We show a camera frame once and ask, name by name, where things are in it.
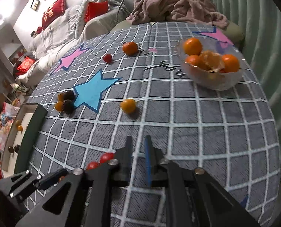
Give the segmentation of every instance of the tablecloth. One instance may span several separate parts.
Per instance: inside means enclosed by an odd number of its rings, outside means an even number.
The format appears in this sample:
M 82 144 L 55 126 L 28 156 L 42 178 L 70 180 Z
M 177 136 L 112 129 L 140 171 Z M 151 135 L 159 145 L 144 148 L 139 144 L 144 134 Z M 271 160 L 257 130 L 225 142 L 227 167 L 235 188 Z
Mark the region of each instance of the tablecloth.
M 280 180 L 279 142 L 255 74 L 236 49 L 245 68 L 243 79 L 226 91 L 206 89 L 184 74 L 175 53 L 178 40 L 205 38 L 196 32 L 213 30 L 200 24 L 148 23 L 85 42 L 82 47 L 89 49 L 67 71 L 52 74 L 57 64 L 28 100 L 48 110 L 29 169 L 45 175 L 61 167 L 85 168 L 90 161 L 99 161 L 104 152 L 123 147 L 126 135 L 131 135 L 131 182 L 128 188 L 114 192 L 111 226 L 166 226 L 164 191 L 150 189 L 146 183 L 143 140 L 151 135 L 153 145 L 165 157 L 183 168 L 205 168 L 267 226 Z M 129 41 L 139 45 L 137 57 L 122 52 L 122 44 Z M 113 64 L 103 62 L 105 54 L 112 54 Z M 86 82 L 100 69 L 104 78 L 121 79 L 103 93 L 98 114 L 84 105 L 69 116 L 54 109 L 58 93 Z M 120 109 L 125 98 L 137 101 L 138 112 L 133 117 Z M 32 194 L 28 208 L 45 194 Z

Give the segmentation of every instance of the glass bowl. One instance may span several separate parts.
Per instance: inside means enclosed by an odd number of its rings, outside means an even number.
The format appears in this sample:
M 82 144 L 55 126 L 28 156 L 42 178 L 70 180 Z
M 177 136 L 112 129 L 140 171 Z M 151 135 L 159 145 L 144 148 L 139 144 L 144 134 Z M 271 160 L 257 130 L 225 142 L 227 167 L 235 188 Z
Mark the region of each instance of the glass bowl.
M 181 59 L 181 66 L 184 69 L 188 77 L 195 81 L 197 84 L 214 90 L 226 90 L 233 87 L 238 83 L 244 73 L 242 66 L 242 54 L 229 43 L 219 42 L 216 39 L 210 38 L 198 38 L 202 44 L 202 52 L 210 50 L 219 54 L 232 54 L 235 55 L 240 62 L 240 69 L 238 72 L 213 72 L 205 71 L 197 66 L 189 65 L 185 62 L 185 58 L 188 56 L 183 50 L 183 44 L 185 40 L 180 40 L 176 46 L 176 54 Z

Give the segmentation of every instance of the red cherry tomato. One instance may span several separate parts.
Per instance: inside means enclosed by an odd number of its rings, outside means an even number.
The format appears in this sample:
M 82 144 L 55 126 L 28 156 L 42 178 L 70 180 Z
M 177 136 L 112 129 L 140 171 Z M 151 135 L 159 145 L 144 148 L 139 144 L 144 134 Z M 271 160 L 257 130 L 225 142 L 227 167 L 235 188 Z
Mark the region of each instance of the red cherry tomato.
M 104 153 L 100 158 L 100 163 L 109 161 L 109 160 L 113 159 L 113 157 L 114 157 L 113 153 Z
M 58 182 L 60 182 L 61 180 L 64 179 L 65 176 L 61 176 L 59 179 L 58 179 Z
M 104 57 L 103 57 L 103 61 L 106 62 L 106 63 L 111 63 L 111 61 L 112 61 L 111 54 L 105 54 Z
M 88 165 L 87 165 L 87 170 L 90 170 L 90 169 L 95 169 L 99 166 L 100 164 L 95 162 L 95 161 L 92 161 L 90 162 Z

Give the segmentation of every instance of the green curtain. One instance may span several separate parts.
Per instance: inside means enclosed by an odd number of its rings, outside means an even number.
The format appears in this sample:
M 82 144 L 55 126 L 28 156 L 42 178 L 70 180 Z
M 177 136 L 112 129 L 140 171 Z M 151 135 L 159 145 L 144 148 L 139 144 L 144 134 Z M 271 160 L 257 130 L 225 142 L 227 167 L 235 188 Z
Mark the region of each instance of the green curtain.
M 243 55 L 269 100 L 281 159 L 281 12 L 272 0 L 211 0 L 218 11 L 242 27 Z

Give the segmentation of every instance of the open box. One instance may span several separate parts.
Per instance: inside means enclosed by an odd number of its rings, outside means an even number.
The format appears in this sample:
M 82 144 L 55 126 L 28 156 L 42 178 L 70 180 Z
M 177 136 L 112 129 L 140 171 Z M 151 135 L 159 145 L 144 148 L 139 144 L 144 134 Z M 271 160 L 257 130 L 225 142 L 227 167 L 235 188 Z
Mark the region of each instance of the open box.
M 25 103 L 21 106 L 5 143 L 1 166 L 3 177 L 12 176 L 28 168 L 30 153 L 46 114 L 47 110 L 38 103 Z M 17 120 L 22 121 L 22 132 L 14 125 Z M 19 152 L 9 153 L 8 147 L 14 147 L 16 144 L 20 145 Z

